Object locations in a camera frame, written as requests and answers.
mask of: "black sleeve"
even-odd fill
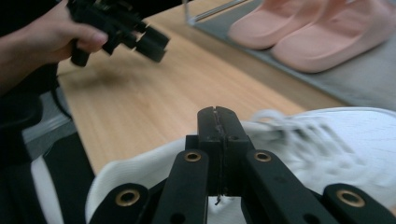
[[[141,18],[165,11],[171,7],[181,5],[182,0],[125,0],[139,12]]]
[[[56,6],[56,0],[12,0],[0,3],[0,36],[21,29]],[[8,94],[34,92],[41,94],[58,86],[57,64],[49,64],[35,70]]]
[[[56,6],[56,0],[12,0],[0,3],[0,36],[7,35]]]

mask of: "wooden surface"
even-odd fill
[[[203,2],[194,9],[211,7]],[[147,21],[171,38],[161,63],[120,46],[111,57],[93,54],[85,68],[60,65],[60,83],[96,173],[195,131],[197,112],[208,106],[249,119],[260,109],[295,114],[344,105],[190,27],[183,7]]]

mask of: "shoe lace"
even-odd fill
[[[277,133],[268,134],[265,139],[266,144],[275,150],[275,154],[280,154],[279,158],[283,162],[292,164],[293,167],[290,169],[294,171],[312,168],[319,161],[329,162],[327,170],[329,173],[337,172],[337,168],[348,168],[354,164],[365,163],[365,160],[342,140],[324,118],[293,119],[275,110],[262,110],[254,114],[251,120],[269,126],[271,132]]]

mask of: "finger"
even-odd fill
[[[107,34],[82,23],[69,23],[64,31],[71,39],[78,40],[78,47],[88,52],[99,50],[107,42]]]
[[[46,62],[47,63],[58,63],[60,61],[63,61],[65,59],[70,58],[72,55],[72,47],[73,45],[70,43],[66,46],[64,46],[61,49],[57,49],[53,51],[52,53],[47,55]]]

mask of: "pink slide sandal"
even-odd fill
[[[298,71],[321,72],[390,38],[395,12],[387,0],[328,0],[317,21],[280,40],[272,53]]]
[[[230,27],[228,37],[249,49],[267,49],[318,15],[321,0],[264,0]]]

